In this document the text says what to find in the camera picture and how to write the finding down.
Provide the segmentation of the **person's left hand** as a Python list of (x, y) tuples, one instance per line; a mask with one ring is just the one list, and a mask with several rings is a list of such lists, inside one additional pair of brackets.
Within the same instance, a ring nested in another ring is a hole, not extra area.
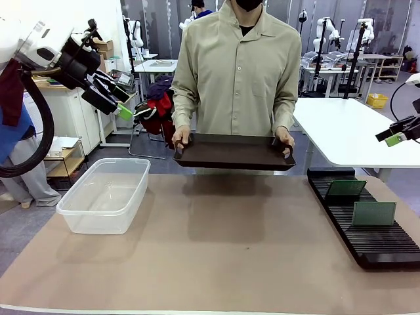
[(290, 135), (288, 129), (284, 126), (279, 126), (276, 129), (275, 136), (285, 145), (288, 145), (292, 148), (295, 147), (295, 139)]

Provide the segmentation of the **person's right hand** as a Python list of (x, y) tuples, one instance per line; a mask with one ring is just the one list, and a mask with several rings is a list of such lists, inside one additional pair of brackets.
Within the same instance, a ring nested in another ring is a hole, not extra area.
[(172, 137), (175, 149), (184, 149), (190, 141), (190, 127), (182, 125), (176, 129)]

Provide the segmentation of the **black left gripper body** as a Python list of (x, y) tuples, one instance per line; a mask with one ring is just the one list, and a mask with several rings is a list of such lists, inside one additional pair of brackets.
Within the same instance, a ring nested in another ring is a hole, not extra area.
[(92, 48), (95, 34), (87, 34), (80, 42), (70, 37), (60, 57), (60, 82), (69, 89), (93, 86), (93, 75), (100, 66), (100, 56)]

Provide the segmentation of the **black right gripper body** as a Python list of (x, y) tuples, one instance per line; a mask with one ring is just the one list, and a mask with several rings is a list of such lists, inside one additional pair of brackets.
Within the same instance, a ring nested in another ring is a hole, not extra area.
[(402, 124), (403, 139), (419, 141), (419, 114), (411, 115), (400, 120)]

